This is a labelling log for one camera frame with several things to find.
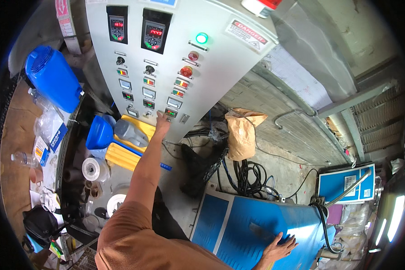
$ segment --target human arm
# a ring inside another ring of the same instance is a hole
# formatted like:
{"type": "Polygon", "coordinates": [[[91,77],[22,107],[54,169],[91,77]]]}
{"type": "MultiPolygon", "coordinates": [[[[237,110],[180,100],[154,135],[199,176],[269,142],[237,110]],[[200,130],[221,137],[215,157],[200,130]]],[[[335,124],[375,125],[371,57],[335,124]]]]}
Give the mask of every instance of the human arm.
{"type": "Polygon", "coordinates": [[[135,201],[150,210],[153,209],[156,187],[161,177],[161,147],[162,140],[167,134],[171,123],[167,115],[157,112],[156,131],[151,137],[146,151],[135,167],[130,180],[129,190],[124,202],[135,201]]]}
{"type": "Polygon", "coordinates": [[[295,235],[282,245],[278,245],[281,238],[282,232],[280,232],[275,237],[275,240],[264,249],[261,259],[252,270],[270,270],[275,261],[290,255],[291,251],[298,245],[298,243],[295,242],[295,235]]]}

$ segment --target water bottle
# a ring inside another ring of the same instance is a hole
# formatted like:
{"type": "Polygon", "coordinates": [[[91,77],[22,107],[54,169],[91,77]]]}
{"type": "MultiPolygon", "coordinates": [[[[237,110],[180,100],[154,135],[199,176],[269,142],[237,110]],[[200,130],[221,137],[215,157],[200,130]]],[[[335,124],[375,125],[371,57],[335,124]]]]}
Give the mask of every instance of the water bottle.
{"type": "Polygon", "coordinates": [[[37,168],[40,166],[38,160],[34,155],[24,152],[15,152],[15,154],[11,154],[11,160],[17,164],[30,168],[37,168]]]}
{"type": "Polygon", "coordinates": [[[53,104],[44,97],[37,89],[29,88],[28,93],[32,96],[33,103],[37,105],[42,111],[48,111],[53,108],[53,104]]]}

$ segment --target brown paper bag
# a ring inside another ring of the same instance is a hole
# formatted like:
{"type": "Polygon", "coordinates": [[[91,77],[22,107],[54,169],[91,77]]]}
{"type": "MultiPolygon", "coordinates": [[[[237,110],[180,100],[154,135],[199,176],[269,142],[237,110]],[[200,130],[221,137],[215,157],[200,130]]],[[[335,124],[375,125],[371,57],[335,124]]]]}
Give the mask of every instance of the brown paper bag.
{"type": "Polygon", "coordinates": [[[267,115],[256,111],[246,109],[233,109],[225,114],[225,119],[228,121],[228,158],[236,161],[248,159],[255,154],[255,131],[251,123],[246,118],[236,114],[245,116],[255,127],[261,124],[267,115]]]}

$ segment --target plastic bottle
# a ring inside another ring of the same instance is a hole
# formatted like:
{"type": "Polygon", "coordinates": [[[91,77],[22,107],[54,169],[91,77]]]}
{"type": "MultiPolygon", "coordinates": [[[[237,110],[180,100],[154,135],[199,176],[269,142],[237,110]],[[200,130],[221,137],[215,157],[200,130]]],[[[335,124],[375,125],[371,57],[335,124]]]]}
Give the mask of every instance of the plastic bottle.
{"type": "Polygon", "coordinates": [[[134,124],[129,121],[119,119],[114,126],[114,134],[120,139],[126,140],[137,147],[147,147],[149,145],[149,138],[134,124]]]}
{"type": "Polygon", "coordinates": [[[32,96],[33,103],[37,105],[42,111],[53,109],[53,104],[44,97],[37,89],[29,88],[28,93],[32,96]]]}
{"type": "Polygon", "coordinates": [[[15,154],[11,154],[11,160],[17,164],[30,168],[37,168],[40,166],[38,160],[34,155],[24,152],[15,152],[15,154]]]}

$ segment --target fluorescent light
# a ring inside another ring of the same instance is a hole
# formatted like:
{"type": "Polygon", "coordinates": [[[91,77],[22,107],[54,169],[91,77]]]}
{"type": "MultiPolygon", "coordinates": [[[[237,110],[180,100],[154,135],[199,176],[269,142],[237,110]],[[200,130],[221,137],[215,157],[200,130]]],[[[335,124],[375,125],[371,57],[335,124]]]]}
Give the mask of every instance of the fluorescent light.
{"type": "Polygon", "coordinates": [[[375,252],[378,252],[378,251],[381,251],[381,249],[380,249],[380,248],[371,249],[371,250],[369,251],[369,253],[375,253],[375,252]]]}
{"type": "Polygon", "coordinates": [[[378,246],[381,240],[381,236],[383,236],[384,228],[386,227],[387,219],[383,220],[383,225],[381,225],[380,233],[378,234],[377,240],[375,241],[375,246],[378,246]]]}
{"type": "Polygon", "coordinates": [[[396,234],[397,227],[399,226],[400,219],[402,218],[404,203],[405,195],[396,198],[392,220],[390,222],[389,231],[387,232],[387,237],[389,238],[390,242],[393,240],[393,237],[396,234]]]}

